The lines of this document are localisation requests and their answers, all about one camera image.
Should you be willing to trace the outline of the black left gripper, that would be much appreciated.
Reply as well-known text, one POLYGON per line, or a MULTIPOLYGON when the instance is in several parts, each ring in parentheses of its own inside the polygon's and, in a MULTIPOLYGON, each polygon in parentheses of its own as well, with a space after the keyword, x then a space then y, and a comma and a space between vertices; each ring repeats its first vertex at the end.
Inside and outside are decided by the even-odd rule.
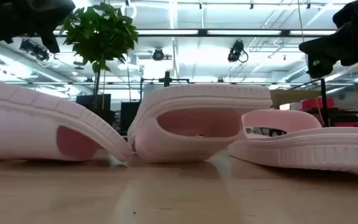
POLYGON ((74 9, 72 0, 0 0, 0 41, 38 35, 51 53, 59 53, 53 31, 74 9))

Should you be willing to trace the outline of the wooden shelf with black legs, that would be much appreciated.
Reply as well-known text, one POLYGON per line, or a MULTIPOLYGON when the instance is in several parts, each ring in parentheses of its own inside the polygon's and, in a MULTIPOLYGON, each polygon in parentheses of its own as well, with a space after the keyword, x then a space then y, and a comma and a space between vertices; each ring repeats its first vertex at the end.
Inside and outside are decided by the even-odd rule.
POLYGON ((280 105, 284 105, 287 103, 296 103, 299 101, 305 100, 315 100, 315 105, 319 112, 319 117, 322 125, 324 127, 329 126, 328 119, 328 104, 327 104, 327 96, 326 96, 326 81, 323 78, 316 79, 307 83, 303 83, 301 85, 295 86, 288 90, 270 90, 272 106, 276 109, 279 109, 280 105), (320 84, 320 92, 318 91, 308 91, 308 90, 298 90, 303 86, 308 86, 319 82, 320 84))

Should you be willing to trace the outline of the pink foam slide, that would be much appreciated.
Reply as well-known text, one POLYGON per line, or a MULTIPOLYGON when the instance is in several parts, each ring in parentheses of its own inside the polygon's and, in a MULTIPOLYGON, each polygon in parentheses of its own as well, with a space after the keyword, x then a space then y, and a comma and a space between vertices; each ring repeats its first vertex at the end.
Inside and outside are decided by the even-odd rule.
POLYGON ((0 82, 0 160, 88 161, 100 149, 121 162, 132 154, 124 138, 84 106, 0 82))
POLYGON ((269 109, 263 86, 189 84, 151 91, 128 130, 128 143, 146 162, 205 161, 243 134, 241 116, 269 109))
POLYGON ((284 134, 244 133, 229 145, 232 157, 263 166, 358 172, 358 127, 324 128, 313 115, 297 110, 253 110, 241 119, 245 129, 284 134))

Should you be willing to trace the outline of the black hanging spotlight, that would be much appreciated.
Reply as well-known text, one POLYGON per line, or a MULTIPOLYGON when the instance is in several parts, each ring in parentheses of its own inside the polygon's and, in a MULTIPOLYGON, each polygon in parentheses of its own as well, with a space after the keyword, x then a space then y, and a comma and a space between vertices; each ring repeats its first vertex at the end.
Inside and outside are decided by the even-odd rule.
POLYGON ((32 43, 28 39, 22 39, 19 49, 42 62, 48 61, 50 58, 47 49, 43 49, 41 46, 32 43))
POLYGON ((245 51, 244 43, 242 40, 236 40, 233 46, 230 48, 227 60, 229 62, 241 62, 246 63, 249 59, 248 53, 245 51), (245 55, 246 59, 241 60, 241 57, 245 55))
POLYGON ((162 50, 162 48, 156 48, 152 54, 152 59, 154 61, 161 61, 164 59, 164 52, 162 50))

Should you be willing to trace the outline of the red and black cart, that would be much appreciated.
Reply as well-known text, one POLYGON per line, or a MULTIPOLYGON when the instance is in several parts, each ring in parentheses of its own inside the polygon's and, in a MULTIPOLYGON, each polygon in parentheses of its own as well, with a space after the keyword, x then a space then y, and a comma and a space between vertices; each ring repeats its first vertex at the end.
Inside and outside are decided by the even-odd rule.
POLYGON ((338 108, 334 105, 334 100, 328 98, 327 112, 328 120, 327 124, 324 122, 323 114, 323 100, 322 98, 315 98, 302 101, 298 110, 312 114, 322 126, 330 127, 358 127, 358 109, 344 109, 338 108))

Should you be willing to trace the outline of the green leafy plant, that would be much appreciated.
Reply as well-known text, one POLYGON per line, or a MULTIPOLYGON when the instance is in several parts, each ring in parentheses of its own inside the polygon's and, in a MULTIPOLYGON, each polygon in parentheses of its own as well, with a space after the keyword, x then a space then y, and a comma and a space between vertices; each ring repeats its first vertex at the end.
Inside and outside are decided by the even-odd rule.
POLYGON ((126 55, 138 42, 133 19, 118 8, 101 2, 82 7, 69 14, 63 28, 64 44, 82 58, 82 65, 90 64, 96 75, 93 94, 97 95, 102 71, 110 71, 107 62, 126 61, 126 55))

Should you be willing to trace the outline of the black plant pot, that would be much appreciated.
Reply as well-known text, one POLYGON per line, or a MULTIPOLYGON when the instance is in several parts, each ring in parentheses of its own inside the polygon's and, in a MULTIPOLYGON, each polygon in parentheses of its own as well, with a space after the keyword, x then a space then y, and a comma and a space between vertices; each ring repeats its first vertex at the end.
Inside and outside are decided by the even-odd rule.
POLYGON ((76 103, 91 110, 112 126, 115 119, 115 112, 111 110, 111 94, 97 95, 96 98, 94 95, 77 96, 76 103))

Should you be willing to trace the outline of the black floor box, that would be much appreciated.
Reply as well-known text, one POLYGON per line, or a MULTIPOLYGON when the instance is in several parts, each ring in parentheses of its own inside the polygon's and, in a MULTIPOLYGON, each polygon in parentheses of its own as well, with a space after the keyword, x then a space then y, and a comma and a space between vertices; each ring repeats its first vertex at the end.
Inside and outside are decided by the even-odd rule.
POLYGON ((132 124, 137 111, 139 109, 139 102, 122 102, 121 103, 121 121, 120 129, 121 131, 127 132, 129 126, 132 124))

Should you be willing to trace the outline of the black overhead rig beam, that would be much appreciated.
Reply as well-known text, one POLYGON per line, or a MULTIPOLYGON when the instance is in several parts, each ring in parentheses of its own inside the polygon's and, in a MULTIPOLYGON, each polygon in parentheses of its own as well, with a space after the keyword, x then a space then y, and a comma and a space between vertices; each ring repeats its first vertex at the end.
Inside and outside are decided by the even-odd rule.
POLYGON ((139 29, 139 37, 322 37, 335 33, 326 29, 139 29))

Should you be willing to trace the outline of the black metal gantry frame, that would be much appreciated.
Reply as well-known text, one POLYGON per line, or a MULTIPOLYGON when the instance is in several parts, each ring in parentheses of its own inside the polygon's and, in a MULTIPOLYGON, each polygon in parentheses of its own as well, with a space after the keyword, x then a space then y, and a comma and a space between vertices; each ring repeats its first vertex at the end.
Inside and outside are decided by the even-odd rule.
MULTIPOLYGON (((140 79, 140 102, 143 100, 143 86, 144 86, 144 82, 145 81, 149 81, 149 84, 153 84, 154 83, 154 78, 141 78, 140 79)), ((187 82, 187 84, 190 83, 190 80, 188 78, 171 78, 170 77, 170 72, 169 71, 166 71, 165 72, 165 75, 163 78, 158 78, 158 82, 160 83, 163 83, 164 87, 167 87, 167 86, 170 86, 170 84, 172 82, 178 82, 178 83, 181 83, 181 82, 187 82)))

